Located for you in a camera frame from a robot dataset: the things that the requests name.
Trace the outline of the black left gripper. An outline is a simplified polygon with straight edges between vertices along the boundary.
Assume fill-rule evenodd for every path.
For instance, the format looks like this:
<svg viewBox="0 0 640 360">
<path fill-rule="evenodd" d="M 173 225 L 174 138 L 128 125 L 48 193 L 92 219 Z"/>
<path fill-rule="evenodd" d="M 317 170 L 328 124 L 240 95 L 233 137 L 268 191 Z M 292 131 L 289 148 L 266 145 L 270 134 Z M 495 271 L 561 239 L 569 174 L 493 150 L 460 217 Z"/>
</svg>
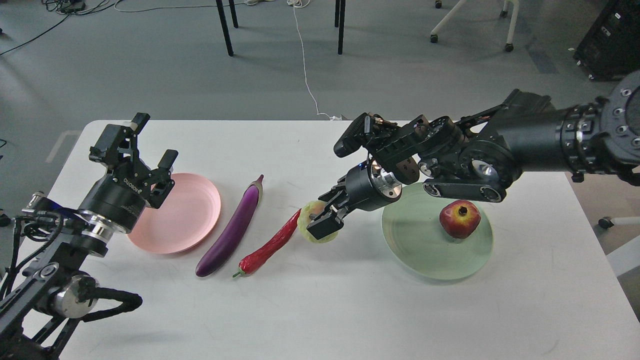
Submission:
<svg viewBox="0 0 640 360">
<path fill-rule="evenodd" d="M 138 135 L 149 120 L 149 114 L 137 112 L 131 121 L 105 126 L 89 149 L 89 161 L 107 170 L 80 203 L 80 214 L 99 215 L 130 233 L 146 208 L 165 202 L 175 186 L 172 169 L 179 152 L 167 149 L 155 170 L 142 162 Z"/>
</svg>

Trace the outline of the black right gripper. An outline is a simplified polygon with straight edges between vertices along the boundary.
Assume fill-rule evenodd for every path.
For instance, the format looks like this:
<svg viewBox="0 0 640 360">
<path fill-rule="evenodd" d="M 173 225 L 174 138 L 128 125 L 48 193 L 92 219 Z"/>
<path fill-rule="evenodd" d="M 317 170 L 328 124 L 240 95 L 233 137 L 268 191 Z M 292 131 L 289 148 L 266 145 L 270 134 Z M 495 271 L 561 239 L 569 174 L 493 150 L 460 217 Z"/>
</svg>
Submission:
<svg viewBox="0 0 640 360">
<path fill-rule="evenodd" d="M 345 225 L 345 217 L 354 210 L 372 212 L 396 202 L 403 184 L 377 162 L 361 162 L 339 178 L 328 192 L 301 209 L 308 240 L 334 240 Z"/>
</svg>

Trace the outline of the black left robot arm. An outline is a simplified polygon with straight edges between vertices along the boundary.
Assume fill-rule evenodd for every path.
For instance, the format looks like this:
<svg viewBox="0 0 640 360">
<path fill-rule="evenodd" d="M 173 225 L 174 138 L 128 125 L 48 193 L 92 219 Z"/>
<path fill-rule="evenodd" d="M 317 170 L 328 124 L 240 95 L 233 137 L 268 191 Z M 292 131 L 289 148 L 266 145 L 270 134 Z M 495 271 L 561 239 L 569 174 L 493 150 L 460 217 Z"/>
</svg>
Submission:
<svg viewBox="0 0 640 360">
<path fill-rule="evenodd" d="M 130 234 L 146 208 L 158 209 L 175 186 L 178 151 L 166 150 L 156 169 L 140 159 L 138 136 L 150 116 L 105 126 L 89 150 L 105 175 L 77 209 L 59 207 L 35 193 L 14 218 L 14 246 L 37 237 L 42 246 L 13 259 L 1 288 L 1 358 L 57 360 L 80 322 L 132 312 L 142 303 L 134 292 L 101 287 L 81 271 L 88 256 L 103 257 L 116 233 Z"/>
</svg>

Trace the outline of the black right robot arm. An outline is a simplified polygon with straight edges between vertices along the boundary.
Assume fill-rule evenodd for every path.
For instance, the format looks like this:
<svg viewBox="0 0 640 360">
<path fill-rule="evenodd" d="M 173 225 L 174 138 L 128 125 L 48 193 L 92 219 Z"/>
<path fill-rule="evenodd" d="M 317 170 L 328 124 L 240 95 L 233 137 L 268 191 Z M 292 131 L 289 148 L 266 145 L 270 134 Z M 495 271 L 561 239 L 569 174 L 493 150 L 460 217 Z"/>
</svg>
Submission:
<svg viewBox="0 0 640 360">
<path fill-rule="evenodd" d="M 365 149 L 350 169 L 318 199 L 306 230 L 323 239 L 341 230 L 354 210 L 374 211 L 396 202 L 402 186 L 426 177 L 435 198 L 499 203 L 526 172 L 614 174 L 639 185 L 638 71 L 608 96 L 565 109 L 551 98 L 514 89 L 499 105 L 458 121 L 420 115 L 404 125 L 364 112 L 334 144 L 339 157 Z"/>
</svg>

